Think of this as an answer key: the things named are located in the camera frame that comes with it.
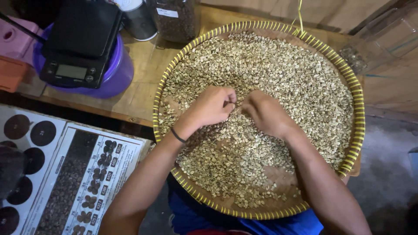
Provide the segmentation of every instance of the round basket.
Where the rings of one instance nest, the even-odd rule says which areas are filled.
[[[155,100],[153,105],[153,128],[154,135],[157,143],[161,141],[162,135],[159,131],[159,108],[161,95],[166,84],[166,80],[169,77],[171,71],[176,67],[178,62],[205,40],[211,37],[219,36],[226,38],[230,33],[239,33],[242,31],[252,31],[259,36],[269,37],[273,39],[285,39],[293,45],[302,46],[303,48],[312,50],[322,54],[328,59],[328,61],[334,65],[334,69],[339,71],[340,78],[343,84],[345,84],[351,91],[353,96],[354,115],[352,117],[352,133],[350,139],[350,145],[345,150],[346,157],[341,164],[339,170],[336,173],[340,178],[347,176],[347,173],[352,169],[357,156],[360,153],[362,142],[364,140],[365,131],[365,115],[364,115],[364,102],[363,102],[363,90],[360,82],[357,80],[353,70],[339,56],[339,54],[331,49],[328,45],[322,41],[316,39],[308,32],[302,32],[300,28],[270,21],[245,21],[236,22],[228,25],[218,27],[211,30],[198,38],[194,39],[191,43],[186,45],[176,57],[168,65],[167,69],[161,78],[161,82],[157,88],[155,94]],[[241,208],[234,204],[234,198],[224,199],[222,197],[212,198],[211,193],[207,190],[199,187],[192,180],[188,179],[187,175],[181,170],[181,167],[176,163],[171,170],[172,175],[176,178],[178,183],[199,203],[208,205],[209,207],[217,210],[221,213],[242,217],[247,219],[256,220],[271,220],[277,218],[283,218],[291,215],[298,214],[309,208],[309,205],[302,197],[288,197],[286,201],[275,200],[272,198],[265,200],[265,206],[259,208]],[[265,174],[269,175],[269,179],[277,183],[276,193],[286,193],[286,195],[294,195],[298,193],[296,174],[287,176],[287,172],[280,171],[271,167],[265,168]]]

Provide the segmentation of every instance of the concrete floor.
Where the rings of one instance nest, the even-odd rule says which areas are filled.
[[[408,152],[418,147],[418,124],[366,117],[361,173],[351,177],[348,188],[358,200],[373,234],[412,234],[405,214],[418,200],[418,183]],[[168,225],[171,211],[165,185],[148,210],[140,235],[174,234]]]

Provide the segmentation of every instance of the bracelet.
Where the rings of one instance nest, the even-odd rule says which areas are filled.
[[[173,133],[174,137],[176,137],[182,143],[186,143],[186,141],[178,136],[178,134],[174,131],[173,128],[170,128],[171,132]]]

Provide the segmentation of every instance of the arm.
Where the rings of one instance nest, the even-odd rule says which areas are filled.
[[[232,88],[209,86],[177,120],[173,129],[188,139],[197,129],[226,120],[236,102]],[[172,132],[141,161],[103,216],[99,234],[138,234],[147,208],[154,202],[182,147]]]
[[[356,199],[278,100],[261,91],[253,91],[244,100],[242,109],[251,115],[262,132],[286,142],[298,166],[310,205],[329,232],[371,234]]]

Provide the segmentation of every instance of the person's right hand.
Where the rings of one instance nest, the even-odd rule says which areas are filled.
[[[244,99],[242,110],[247,112],[258,129],[267,135],[286,140],[293,133],[301,131],[280,102],[262,91],[252,91]]]

